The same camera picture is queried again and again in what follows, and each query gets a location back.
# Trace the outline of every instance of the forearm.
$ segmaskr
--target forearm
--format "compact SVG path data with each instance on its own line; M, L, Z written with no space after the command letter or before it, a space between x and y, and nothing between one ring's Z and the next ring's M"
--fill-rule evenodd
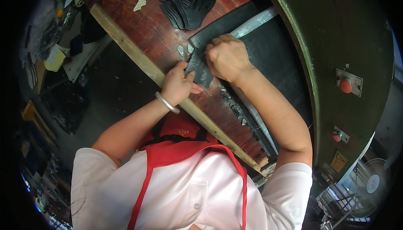
M147 132L170 110L154 100L104 131L92 148L104 152L118 166Z
M282 148L293 152L311 150L310 134L304 120L258 69L245 70L235 85L255 106Z

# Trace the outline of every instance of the red work surface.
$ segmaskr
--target red work surface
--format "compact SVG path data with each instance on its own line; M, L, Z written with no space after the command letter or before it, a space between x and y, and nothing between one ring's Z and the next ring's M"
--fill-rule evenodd
M205 26L250 0L216 0L213 9L204 18L198 30L175 29L161 11L159 0L146 0L141 10L133 12L138 0L83 0L88 8L98 3L105 12L127 33L144 53L165 73L179 60L189 61L188 39ZM181 57L177 47L184 47ZM199 106L225 133L256 162L266 155L253 137L248 126L242 126L220 92L223 86L214 79L207 93L191 95Z

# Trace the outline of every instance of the shirt sleeve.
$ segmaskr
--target shirt sleeve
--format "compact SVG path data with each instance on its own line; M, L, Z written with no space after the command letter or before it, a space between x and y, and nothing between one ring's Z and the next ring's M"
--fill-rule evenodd
M269 226L300 230L312 186L312 168L305 163L286 163L266 182L262 198Z
M76 152L70 194L73 226L88 216L96 189L117 169L112 159L96 149L82 148Z

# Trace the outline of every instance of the hand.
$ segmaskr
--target hand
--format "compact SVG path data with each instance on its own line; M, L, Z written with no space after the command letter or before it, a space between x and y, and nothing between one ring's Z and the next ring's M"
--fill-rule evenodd
M243 73L255 68L249 61L245 44L231 34L213 39L205 53L211 74L235 85Z
M179 61L165 76L161 96L172 106L176 106L189 97L190 93L199 94L204 89L193 82L195 72L184 76L187 62Z

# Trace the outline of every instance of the person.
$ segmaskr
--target person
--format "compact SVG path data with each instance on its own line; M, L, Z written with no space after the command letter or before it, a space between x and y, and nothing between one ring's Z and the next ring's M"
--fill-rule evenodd
M301 229L312 185L304 120L250 63L240 40L221 35L207 46L206 57L211 73L243 91L280 144L262 193L228 148L189 115L170 112L203 91L193 83L195 72L184 75L187 63L180 61L166 75L160 98L112 125L92 148L77 151L75 230Z

